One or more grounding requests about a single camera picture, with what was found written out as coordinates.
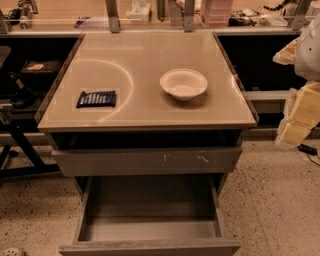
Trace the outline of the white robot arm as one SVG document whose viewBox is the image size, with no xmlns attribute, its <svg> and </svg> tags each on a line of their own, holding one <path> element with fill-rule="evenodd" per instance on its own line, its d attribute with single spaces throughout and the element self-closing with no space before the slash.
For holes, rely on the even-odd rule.
<svg viewBox="0 0 320 256">
<path fill-rule="evenodd" d="M 289 90 L 277 129 L 275 144 L 283 150 L 298 147 L 320 123 L 320 14 L 303 29 L 300 36 L 279 52 L 273 61 L 292 64 L 295 74 L 306 83 Z"/>
</svg>

